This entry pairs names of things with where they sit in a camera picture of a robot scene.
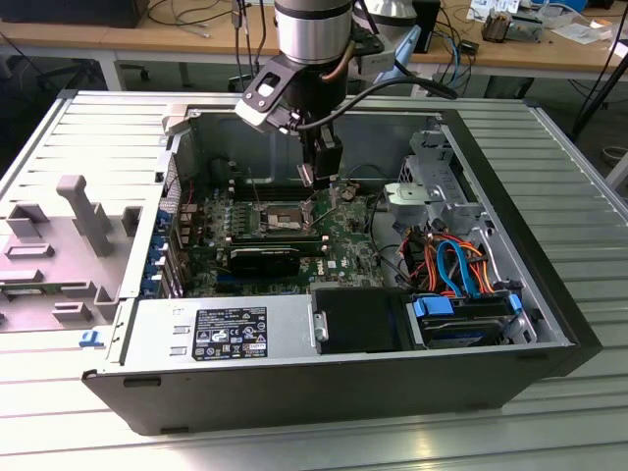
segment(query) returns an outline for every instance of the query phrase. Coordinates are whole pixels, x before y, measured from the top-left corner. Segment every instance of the floor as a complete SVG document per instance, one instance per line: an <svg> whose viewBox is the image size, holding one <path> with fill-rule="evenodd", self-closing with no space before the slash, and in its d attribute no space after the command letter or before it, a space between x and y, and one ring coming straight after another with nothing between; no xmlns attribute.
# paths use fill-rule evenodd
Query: floor
<svg viewBox="0 0 628 471"><path fill-rule="evenodd" d="M70 64L69 60L53 58L33 58L32 64L19 57L10 60L13 76L0 80L0 172L4 172L11 164L56 96L52 84L46 84L43 90L37 85L37 69L46 72ZM128 90L227 91L228 79L236 75L236 66L190 64L192 87L183 88L176 64L145 65L150 73L150 81L142 81L137 71L125 71ZM52 81L57 88L63 88L69 78L65 76ZM487 82L486 77L472 77L465 96L483 96ZM581 83L588 87L593 85L588 81ZM537 79L526 99L543 107L564 131L569 131L584 99L575 86L578 85L567 80ZM104 89L102 83L89 83L86 80L80 87ZM610 166L602 159L602 149L607 146L628 147L626 130L628 83L624 82L615 87L607 106L597 112L577 144L595 167L606 175ZM625 193L626 190L624 186L620 191Z"/></svg>

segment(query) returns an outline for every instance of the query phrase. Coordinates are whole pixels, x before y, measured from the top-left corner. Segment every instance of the power supply label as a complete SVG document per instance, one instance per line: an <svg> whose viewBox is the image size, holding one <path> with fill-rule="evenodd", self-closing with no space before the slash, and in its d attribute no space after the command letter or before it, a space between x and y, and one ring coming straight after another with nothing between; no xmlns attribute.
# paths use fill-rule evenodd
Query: power supply label
<svg viewBox="0 0 628 471"><path fill-rule="evenodd" d="M196 361L263 358L268 356L265 307L200 309L196 311Z"/></svg>

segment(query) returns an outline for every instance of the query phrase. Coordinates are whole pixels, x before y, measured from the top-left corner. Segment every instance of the blue clip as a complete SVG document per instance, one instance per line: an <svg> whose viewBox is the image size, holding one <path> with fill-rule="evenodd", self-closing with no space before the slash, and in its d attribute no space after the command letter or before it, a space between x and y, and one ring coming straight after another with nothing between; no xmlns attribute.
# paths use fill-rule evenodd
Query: blue clip
<svg viewBox="0 0 628 471"><path fill-rule="evenodd" d="M150 278L153 275L157 275L158 272L159 272L159 270L157 270L157 267L152 265L152 264L147 263L146 266L144 267L144 277L145 278Z"/></svg>
<svg viewBox="0 0 628 471"><path fill-rule="evenodd" d="M157 210L157 225L158 226L163 226L165 224L169 224L170 221L172 220L172 216L170 215L170 213L164 211L163 209L158 209Z"/></svg>
<svg viewBox="0 0 628 471"><path fill-rule="evenodd" d="M516 294L511 294L508 297L508 301L510 301L510 306L512 306L512 310L518 316L523 312L523 304L521 303L521 299Z"/></svg>
<svg viewBox="0 0 628 471"><path fill-rule="evenodd" d="M423 298L419 297L416 301L412 303L412 306L414 307L414 315L416 317L423 317L427 314L425 304L423 304Z"/></svg>
<svg viewBox="0 0 628 471"><path fill-rule="evenodd" d="M155 262L157 260L159 260L162 257L162 253L155 249L155 248L151 248L148 250L148 261L149 262Z"/></svg>
<svg viewBox="0 0 628 471"><path fill-rule="evenodd" d="M86 346L105 346L105 343L100 339L100 333L98 331L85 331L80 337L78 346L81 348Z"/></svg>
<svg viewBox="0 0 628 471"><path fill-rule="evenodd" d="M152 248L161 248L164 245L166 238L162 235L154 235L150 238L150 246Z"/></svg>
<svg viewBox="0 0 628 471"><path fill-rule="evenodd" d="M423 298L423 303L431 316L452 316L451 301L444 296L429 296Z"/></svg>
<svg viewBox="0 0 628 471"><path fill-rule="evenodd" d="M467 267L467 259L464 256L464 251L462 250L462 247L453 240L444 240L439 245L439 250L436 254L439 275L441 275L443 281L453 290L453 292L455 292L455 295L457 297L462 297L462 291L460 291L460 288L456 285L456 283L454 283L447 275L447 271L445 269L445 249L448 245L450 245L455 250L455 254L458 257L458 263L460 264L460 275L462 275L464 289L471 295L471 297L480 297L480 292L475 286L475 283L473 283L473 279L469 276L469 269Z"/></svg>
<svg viewBox="0 0 628 471"><path fill-rule="evenodd" d="M412 303L412 306L416 317L453 315L451 301L444 296L419 297Z"/></svg>

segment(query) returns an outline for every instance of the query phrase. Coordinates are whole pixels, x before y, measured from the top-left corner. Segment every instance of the desk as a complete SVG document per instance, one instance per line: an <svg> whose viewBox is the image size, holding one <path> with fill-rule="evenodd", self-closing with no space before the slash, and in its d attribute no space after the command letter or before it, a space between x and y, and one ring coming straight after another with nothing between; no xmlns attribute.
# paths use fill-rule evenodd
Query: desk
<svg viewBox="0 0 628 471"><path fill-rule="evenodd" d="M208 0L177 0L177 10L198 8ZM469 0L447 0L452 25L462 36L480 43L480 52L473 68L474 75L537 77L552 79L595 79L607 56L607 42L595 42L586 46L569 41L546 31L541 44L507 42L493 44L482 41L481 24L465 23L465 10ZM188 14L185 18L195 21L229 10L230 4L221 2L203 12ZM588 15L619 15L623 3L615 2L609 11L588 10ZM165 22L173 16L168 3L155 9L153 15ZM273 25L273 8L266 7L268 37L262 49L264 56L278 53L277 34ZM261 19L258 8L249 9L251 22L251 46L256 48L261 37ZM21 47L29 56L71 57L94 59L100 63L110 90L124 89L124 81L118 61L161 61L178 63L234 64L234 31L229 15L210 22L207 28L211 37L204 38L175 26L157 25L144 18L135 29L119 29L104 26L63 26L0 23L0 30ZM245 53L244 41L240 52ZM15 54L13 48L0 43L1 54ZM427 54L415 54L409 69L423 77L430 77L446 67L450 55L443 41L436 38ZM611 61L610 70L618 64Z"/></svg>

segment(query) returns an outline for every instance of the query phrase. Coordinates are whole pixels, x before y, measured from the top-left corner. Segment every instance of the slotted metal surface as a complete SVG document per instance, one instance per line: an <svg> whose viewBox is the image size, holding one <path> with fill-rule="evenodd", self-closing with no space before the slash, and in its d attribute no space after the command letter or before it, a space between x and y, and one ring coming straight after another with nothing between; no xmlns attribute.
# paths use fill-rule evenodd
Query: slotted metal surface
<svg viewBox="0 0 628 471"><path fill-rule="evenodd" d="M159 147L151 143L159 142L160 136L146 127L159 125L169 103L233 105L234 100L212 94L81 93L66 103L68 109L57 127L70 142L84 144L96 159L150 160L157 157ZM371 104L411 108L416 102L386 97ZM87 461L90 467L103 469L114 462L125 467L222 470L253 466L260 470L625 469L625 208L543 113L517 101L462 100L444 105L422 100L421 105L460 111L600 337L605 346L602 353L568 378L532 386L500 411L142 437L80 383L82 368L93 365L93 356L103 351L80 351L78 332L4 335L0 338L0 454L12 456L0 461L6 463L3 469L74 469ZM100 127L121 124L138 126L146 133L140 140L119 133L109 153L90 146L95 136L111 135ZM59 158L65 155L59 149L41 150ZM76 151L72 147L68 155L80 155ZM459 387L464 394L464 385Z"/></svg>

